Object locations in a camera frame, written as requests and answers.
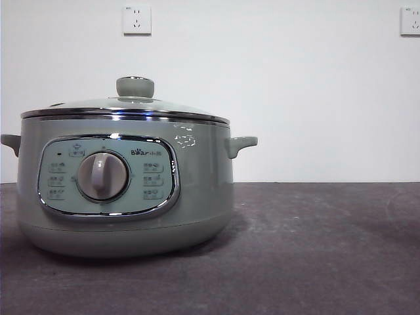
gray pot body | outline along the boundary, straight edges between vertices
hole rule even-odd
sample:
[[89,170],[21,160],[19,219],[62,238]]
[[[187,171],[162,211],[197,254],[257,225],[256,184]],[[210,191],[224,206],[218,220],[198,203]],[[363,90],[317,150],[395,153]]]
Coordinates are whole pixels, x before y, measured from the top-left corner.
[[[18,223],[36,246],[81,257],[149,255],[203,242],[226,226],[233,207],[231,158],[240,150],[230,145],[226,125],[128,117],[98,119],[93,115],[73,118],[22,120]],[[60,137],[112,133],[157,137],[172,147],[180,188],[176,202],[159,215],[129,220],[109,217],[95,221],[51,211],[38,194],[39,168],[46,145]]]

stainless steel rim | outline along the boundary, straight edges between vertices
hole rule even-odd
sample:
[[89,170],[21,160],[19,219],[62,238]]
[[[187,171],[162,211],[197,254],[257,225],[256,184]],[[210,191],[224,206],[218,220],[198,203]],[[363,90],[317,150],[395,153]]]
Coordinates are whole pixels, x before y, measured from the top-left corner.
[[26,119],[34,119],[39,121],[46,120],[78,120],[78,119],[102,119],[102,120],[137,120],[137,121],[160,121],[170,123],[197,123],[200,125],[212,125],[224,128],[230,128],[228,124],[218,123],[215,121],[201,120],[201,119],[188,119],[188,118],[173,118],[173,117],[154,117],[145,115],[54,115],[54,116],[37,116],[29,117]]
[[56,108],[50,109],[45,108],[43,110],[31,110],[28,112],[22,113],[20,117],[22,119],[31,118],[31,117],[60,117],[62,116],[74,116],[74,115],[83,115],[83,116],[95,116],[95,115],[118,115],[118,116],[133,116],[133,117],[166,117],[166,118],[182,118],[190,120],[201,120],[201,121],[210,121],[216,123],[222,123],[229,125],[229,120],[219,116],[213,115],[204,115],[204,114],[194,114],[194,113],[185,113],[185,112],[171,112],[166,110],[140,110],[140,109],[110,109],[110,108]]

lid rim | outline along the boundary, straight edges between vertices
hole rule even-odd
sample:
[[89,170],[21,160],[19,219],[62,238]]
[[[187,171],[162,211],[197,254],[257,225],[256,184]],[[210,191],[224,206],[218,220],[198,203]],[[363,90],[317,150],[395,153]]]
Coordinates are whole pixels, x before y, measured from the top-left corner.
[[189,112],[177,112],[169,110],[145,110],[145,109],[127,109],[127,108],[45,108],[42,110],[30,110],[20,115],[22,119],[39,116],[63,116],[63,115],[125,115],[125,116],[150,116],[150,117],[168,117],[168,118],[188,118],[205,121],[214,121],[229,125],[228,119],[205,114],[195,114]]

pot handle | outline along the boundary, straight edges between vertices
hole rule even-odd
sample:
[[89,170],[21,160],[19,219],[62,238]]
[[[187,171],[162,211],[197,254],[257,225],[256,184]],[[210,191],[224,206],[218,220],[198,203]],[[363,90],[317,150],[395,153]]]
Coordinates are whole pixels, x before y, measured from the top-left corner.
[[238,138],[227,139],[228,157],[234,159],[238,156],[239,150],[248,146],[256,146],[258,138],[255,136],[239,136]]
[[15,156],[19,156],[19,148],[20,148],[20,136],[16,135],[1,135],[1,144],[5,146],[10,146]]

lid knob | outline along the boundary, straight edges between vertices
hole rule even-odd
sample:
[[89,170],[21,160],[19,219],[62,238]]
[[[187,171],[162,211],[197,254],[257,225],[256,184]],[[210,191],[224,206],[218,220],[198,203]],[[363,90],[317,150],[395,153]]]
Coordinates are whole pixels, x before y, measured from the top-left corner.
[[117,93],[119,96],[153,97],[155,83],[145,77],[120,77],[117,80]]

